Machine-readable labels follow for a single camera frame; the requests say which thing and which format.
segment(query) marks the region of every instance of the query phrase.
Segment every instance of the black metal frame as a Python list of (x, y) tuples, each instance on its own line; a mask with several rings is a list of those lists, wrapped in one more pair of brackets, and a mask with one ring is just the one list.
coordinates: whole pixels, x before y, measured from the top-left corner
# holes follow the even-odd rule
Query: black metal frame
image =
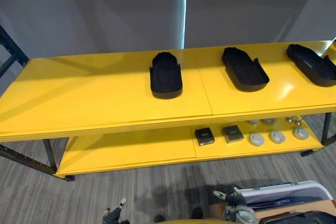
[[(18, 61), (22, 67), (25, 67), (29, 61), (29, 58), (25, 53), (16, 45), (8, 33), (0, 25), (0, 44), (3, 45), (6, 50), (10, 53), (10, 57), (0, 66), (0, 78), (5, 74), (5, 72), (11, 67), (11, 65)], [(0, 156), (8, 158), (19, 164), (28, 166), (40, 172), (55, 176), (57, 171), (57, 164), (53, 154), (53, 149), (51, 148), (50, 140), (43, 139), (43, 144), (47, 152), (50, 166), (29, 158), (21, 153), (18, 153), (6, 146), (0, 145)], [(74, 181), (75, 177), (73, 175), (67, 175), (65, 178), (60, 178), (66, 181)]]
[[(331, 121), (331, 112), (328, 112), (328, 113), (326, 113), (326, 116), (324, 117), (324, 125), (323, 125), (323, 131), (322, 131), (321, 144), (323, 145), (323, 147), (328, 146), (328, 145), (336, 142), (336, 134), (334, 134), (334, 135), (332, 135), (331, 137), (328, 138), (330, 121)], [(307, 151), (301, 152), (301, 156), (306, 157), (306, 156), (309, 156), (309, 155), (311, 155), (311, 154), (313, 154), (314, 152), (317, 152), (317, 151), (307, 150)]]

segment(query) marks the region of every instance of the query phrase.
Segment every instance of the black square object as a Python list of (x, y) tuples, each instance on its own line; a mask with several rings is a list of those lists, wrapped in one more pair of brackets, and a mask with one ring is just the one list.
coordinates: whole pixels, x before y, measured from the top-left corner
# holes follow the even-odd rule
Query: black square object
[(244, 138), (237, 125), (223, 127), (222, 134), (228, 143), (238, 141)]
[(210, 128), (203, 128), (195, 131), (195, 136), (197, 138), (199, 146), (205, 144), (212, 144), (215, 142), (215, 138), (210, 130)]

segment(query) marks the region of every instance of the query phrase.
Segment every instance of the white wall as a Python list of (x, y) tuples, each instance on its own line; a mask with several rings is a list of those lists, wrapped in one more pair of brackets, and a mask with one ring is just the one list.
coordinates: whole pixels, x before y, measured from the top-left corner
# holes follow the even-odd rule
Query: white wall
[(170, 49), (181, 46), (181, 8), (183, 0), (0, 0), (0, 24), (29, 58)]
[[(335, 3), (187, 0), (185, 47), (334, 39)], [(181, 46), (183, 10), (183, 0), (0, 0), (0, 24), (30, 58), (168, 49)]]
[(187, 0), (185, 47), (334, 39), (336, 0)]

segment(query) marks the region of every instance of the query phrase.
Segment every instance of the yellow panel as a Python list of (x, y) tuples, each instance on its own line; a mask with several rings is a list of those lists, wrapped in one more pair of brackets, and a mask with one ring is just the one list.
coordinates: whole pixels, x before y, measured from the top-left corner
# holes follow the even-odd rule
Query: yellow panel
[[(242, 132), (244, 139), (238, 142), (227, 143), (221, 130), (223, 126), (238, 125), (240, 131)], [(318, 149), (321, 148), (321, 143), (317, 140), (314, 133), (309, 129), (309, 127), (303, 121), (301, 127), (304, 127), (309, 131), (310, 137), (306, 140), (297, 139), (292, 131), (296, 126), (293, 123), (287, 123), (285, 118), (278, 118), (273, 125), (265, 125), (263, 122), (259, 121), (257, 124), (250, 124), (246, 121), (240, 121), (237, 123), (226, 123), (226, 124), (213, 124), (210, 125), (211, 131), (215, 136), (215, 143), (199, 146), (197, 139), (194, 138), (195, 151), (197, 158), (209, 158), (209, 157), (243, 157), (243, 156), (254, 156), (254, 155), (267, 155), (281, 152), (294, 152), (303, 149)], [(192, 131), (202, 127), (192, 127)], [(276, 144), (272, 142), (269, 138), (269, 133), (272, 130), (281, 131), (286, 140), (281, 144)], [(262, 146), (254, 146), (250, 144), (248, 137), (251, 133), (260, 133), (264, 139), (265, 143)]]
[(57, 175), (171, 163), (192, 157), (195, 151), (188, 127), (72, 137)]
[[(293, 124), (285, 122), (284, 118), (278, 119), (273, 126), (259, 124), (254, 130), (245, 122), (238, 122), (238, 125), (245, 136), (244, 140), (226, 144), (221, 134), (223, 124), (214, 124), (211, 129), (216, 137), (215, 143), (201, 147), (194, 137), (194, 130), (202, 126), (192, 127), (192, 130), (190, 127), (177, 127), (73, 137), (68, 141), (57, 175), (316, 150), (322, 147), (310, 129), (307, 140), (296, 139), (291, 133)], [(271, 129), (281, 130), (287, 140), (282, 144), (272, 143), (268, 138)], [(246, 139), (248, 132), (256, 131), (262, 132), (266, 139), (261, 147), (252, 146)]]
[(181, 63), (183, 93), (170, 100), (154, 98), (150, 89), (158, 51), (31, 60), (0, 98), (0, 141), (211, 115), (194, 58), (171, 52)]
[[(302, 44), (321, 54), (331, 42)], [(171, 50), (183, 78), (172, 100), (151, 94), (158, 51), (33, 59), (0, 98), (0, 142), (335, 111), (336, 87), (312, 84), (284, 54), (287, 46), (237, 46), (270, 76), (253, 93), (233, 87), (220, 59), (225, 47)], [(328, 53), (335, 60), (335, 46)]]
[[(330, 42), (300, 42), (322, 54)], [(258, 58), (270, 82), (257, 92), (241, 92), (232, 84), (222, 63), (225, 47), (187, 50), (185, 55), (195, 56), (203, 84), (214, 115), (269, 113), (279, 111), (309, 110), (328, 106), (336, 108), (336, 86), (320, 87), (313, 84), (289, 59), (286, 49), (289, 43), (238, 45), (252, 59)]]

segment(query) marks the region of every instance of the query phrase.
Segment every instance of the black tray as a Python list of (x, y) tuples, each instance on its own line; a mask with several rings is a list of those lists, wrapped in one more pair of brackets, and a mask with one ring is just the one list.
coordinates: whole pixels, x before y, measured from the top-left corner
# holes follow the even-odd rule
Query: black tray
[(232, 83), (240, 91), (257, 91), (269, 82), (258, 58), (252, 61), (247, 53), (238, 48), (225, 48), (222, 61)]
[(336, 66), (328, 55), (322, 58), (313, 50), (298, 44), (289, 45), (287, 54), (316, 85), (331, 87), (336, 84)]
[(182, 93), (181, 67), (170, 52), (161, 52), (152, 60), (149, 68), (151, 90), (156, 98), (171, 99)]

